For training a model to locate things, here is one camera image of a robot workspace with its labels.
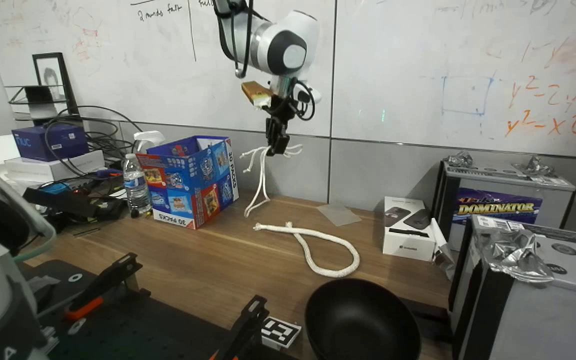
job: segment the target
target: white product box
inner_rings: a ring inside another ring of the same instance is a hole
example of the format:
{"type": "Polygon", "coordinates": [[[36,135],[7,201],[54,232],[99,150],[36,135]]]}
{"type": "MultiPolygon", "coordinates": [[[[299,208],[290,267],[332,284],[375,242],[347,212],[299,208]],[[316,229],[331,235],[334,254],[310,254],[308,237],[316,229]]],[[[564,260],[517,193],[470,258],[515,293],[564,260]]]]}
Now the white product box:
{"type": "MultiPolygon", "coordinates": [[[[101,150],[71,157],[70,161],[77,169],[84,173],[95,171],[106,166],[104,154],[101,150]]],[[[9,177],[10,180],[47,183],[77,176],[77,174],[70,171],[59,160],[39,161],[17,157],[6,160],[5,164],[7,177],[9,177]]]]}
{"type": "Polygon", "coordinates": [[[383,204],[383,253],[431,262],[435,237],[424,202],[386,196],[383,204]]]}

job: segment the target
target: blue box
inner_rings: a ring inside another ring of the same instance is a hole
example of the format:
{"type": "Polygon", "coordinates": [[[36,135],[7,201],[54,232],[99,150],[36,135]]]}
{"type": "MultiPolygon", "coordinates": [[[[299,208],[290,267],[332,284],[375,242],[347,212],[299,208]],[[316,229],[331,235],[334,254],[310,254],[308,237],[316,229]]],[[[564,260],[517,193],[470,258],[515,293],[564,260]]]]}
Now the blue box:
{"type": "Polygon", "coordinates": [[[153,217],[197,229],[240,197],[230,137],[192,136],[137,153],[153,217]]]}
{"type": "Polygon", "coordinates": [[[89,152],[86,132],[80,126],[58,123],[50,128],[48,143],[57,157],[46,145],[44,126],[12,130],[12,135],[22,158],[52,162],[57,160],[57,157],[75,158],[89,152]]]}

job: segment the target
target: framed photo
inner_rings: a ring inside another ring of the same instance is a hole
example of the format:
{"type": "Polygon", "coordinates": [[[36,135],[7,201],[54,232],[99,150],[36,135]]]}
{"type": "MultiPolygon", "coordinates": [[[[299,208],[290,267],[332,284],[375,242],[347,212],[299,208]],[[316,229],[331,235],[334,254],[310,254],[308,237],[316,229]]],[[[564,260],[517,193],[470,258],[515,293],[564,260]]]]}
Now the framed photo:
{"type": "Polygon", "coordinates": [[[49,52],[47,54],[32,55],[34,71],[37,75],[37,83],[49,87],[52,100],[55,102],[66,101],[66,106],[71,115],[78,115],[77,102],[71,87],[71,80],[66,70],[66,62],[61,52],[49,52]]]}

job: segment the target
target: wooden table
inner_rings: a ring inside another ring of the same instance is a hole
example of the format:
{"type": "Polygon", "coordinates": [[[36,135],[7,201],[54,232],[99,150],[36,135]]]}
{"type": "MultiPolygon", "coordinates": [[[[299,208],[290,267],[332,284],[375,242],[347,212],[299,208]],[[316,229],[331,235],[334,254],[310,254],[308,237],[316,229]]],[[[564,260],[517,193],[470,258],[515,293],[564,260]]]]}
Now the wooden table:
{"type": "MultiPolygon", "coordinates": [[[[317,209],[318,202],[277,196],[254,210],[243,212],[251,194],[243,194],[199,230],[179,228],[150,218],[100,224],[99,230],[80,235],[73,227],[59,235],[53,249],[29,260],[36,266],[47,260],[63,260],[98,274],[128,252],[138,255],[143,268],[139,285],[154,299],[206,321],[230,328],[242,307],[255,295],[268,300],[270,315],[304,325],[304,311],[311,293],[331,280],[308,267],[301,246],[293,235],[254,231],[255,223],[318,230],[352,243],[361,257],[352,278],[369,280],[394,294],[442,308],[448,305],[450,282],[434,265],[419,260],[382,254],[384,235],[380,215],[353,210],[361,221],[334,226],[317,209]]],[[[305,237],[314,261],[327,269],[342,269],[352,262],[343,247],[305,237]]],[[[315,359],[306,331],[288,353],[315,359]]],[[[421,359],[448,360],[450,347],[425,341],[421,359]]]]}

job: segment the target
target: white rope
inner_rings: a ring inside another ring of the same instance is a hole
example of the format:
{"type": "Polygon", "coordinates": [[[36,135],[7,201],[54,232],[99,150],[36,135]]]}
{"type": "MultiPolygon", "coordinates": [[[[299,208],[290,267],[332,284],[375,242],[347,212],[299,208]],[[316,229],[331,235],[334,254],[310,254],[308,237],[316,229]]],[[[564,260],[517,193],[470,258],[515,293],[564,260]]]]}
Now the white rope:
{"type": "MultiPolygon", "coordinates": [[[[240,159],[243,159],[244,157],[247,157],[248,155],[250,156],[250,164],[248,165],[247,169],[244,170],[244,173],[250,173],[250,171],[252,171],[253,166],[255,165],[255,157],[257,155],[257,153],[259,154],[259,185],[256,187],[256,193],[254,194],[254,197],[252,198],[252,201],[249,203],[249,205],[246,207],[246,209],[244,210],[244,217],[249,217],[250,213],[254,210],[257,209],[258,207],[261,207],[263,204],[268,203],[270,201],[270,198],[268,197],[268,193],[266,192],[266,155],[268,154],[268,151],[270,150],[270,148],[272,148],[271,146],[260,146],[258,148],[253,148],[250,151],[246,151],[244,153],[242,153],[242,155],[239,156],[240,159]],[[261,192],[261,190],[263,189],[263,197],[265,199],[263,199],[262,202],[258,203],[257,205],[254,205],[254,203],[257,201],[257,198],[259,197],[259,193],[261,192]]],[[[302,153],[304,146],[302,144],[298,144],[295,146],[288,146],[286,147],[286,150],[296,150],[296,151],[284,151],[283,155],[284,157],[290,159],[291,157],[294,157],[295,155],[299,155],[302,153]]]]}
{"type": "Polygon", "coordinates": [[[359,267],[359,253],[352,244],[350,244],[348,241],[340,237],[324,234],[323,232],[310,230],[308,228],[296,228],[293,227],[293,223],[290,221],[286,223],[285,227],[262,225],[260,223],[257,223],[253,229],[255,231],[268,230],[277,233],[293,234],[294,237],[297,238],[299,244],[301,244],[301,247],[303,248],[303,254],[306,257],[306,262],[308,263],[308,266],[312,269],[312,271],[314,271],[319,275],[327,276],[329,278],[343,278],[344,276],[352,274],[359,267]],[[345,248],[348,249],[348,251],[350,251],[350,253],[352,254],[352,264],[350,264],[350,266],[348,266],[347,268],[336,271],[331,269],[320,268],[319,266],[317,266],[317,264],[315,264],[313,256],[311,256],[311,249],[308,247],[308,243],[306,243],[306,240],[304,240],[302,234],[310,235],[311,237],[318,237],[320,239],[328,240],[330,242],[345,246],[345,248]]]}

